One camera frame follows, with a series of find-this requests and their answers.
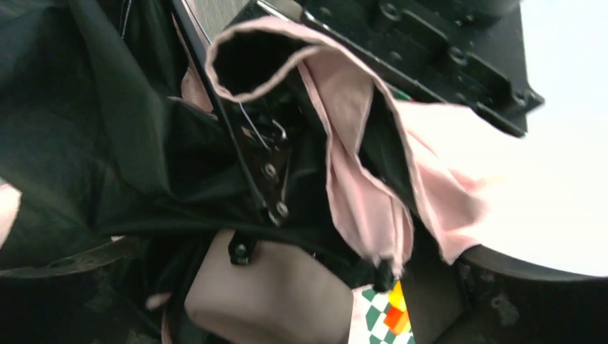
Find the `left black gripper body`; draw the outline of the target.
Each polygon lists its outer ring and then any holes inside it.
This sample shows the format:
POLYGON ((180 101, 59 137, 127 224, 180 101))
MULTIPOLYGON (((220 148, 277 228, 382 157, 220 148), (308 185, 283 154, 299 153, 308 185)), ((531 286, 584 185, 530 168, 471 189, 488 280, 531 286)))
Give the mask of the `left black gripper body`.
POLYGON ((415 100, 468 106, 516 137, 545 102, 528 83, 519 1, 250 1, 234 22, 265 14, 330 36, 415 100))

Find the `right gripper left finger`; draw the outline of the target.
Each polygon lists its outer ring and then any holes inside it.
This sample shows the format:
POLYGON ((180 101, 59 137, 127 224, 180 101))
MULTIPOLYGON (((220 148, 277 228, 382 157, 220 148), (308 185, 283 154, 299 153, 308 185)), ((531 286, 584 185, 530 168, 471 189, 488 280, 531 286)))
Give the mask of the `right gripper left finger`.
POLYGON ((2 343, 160 343, 143 306, 137 244, 121 239, 49 266, 1 272, 2 343))

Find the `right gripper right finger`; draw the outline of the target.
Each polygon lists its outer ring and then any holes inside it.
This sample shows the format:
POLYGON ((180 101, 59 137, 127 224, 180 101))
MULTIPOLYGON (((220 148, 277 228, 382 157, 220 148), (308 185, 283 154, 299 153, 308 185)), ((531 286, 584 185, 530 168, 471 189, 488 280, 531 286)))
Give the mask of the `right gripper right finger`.
POLYGON ((417 343, 605 343, 607 279, 562 272, 495 252, 442 261, 415 240, 402 279, 417 343))

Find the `pink and black folding umbrella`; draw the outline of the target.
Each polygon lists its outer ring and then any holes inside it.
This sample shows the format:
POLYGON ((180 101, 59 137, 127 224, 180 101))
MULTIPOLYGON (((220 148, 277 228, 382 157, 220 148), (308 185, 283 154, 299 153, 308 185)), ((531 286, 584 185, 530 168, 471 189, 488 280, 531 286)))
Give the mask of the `pink and black folding umbrella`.
POLYGON ((516 143, 274 16, 206 47, 177 1, 1 3, 1 272, 132 239, 160 343, 348 343, 416 230, 491 231, 516 143))

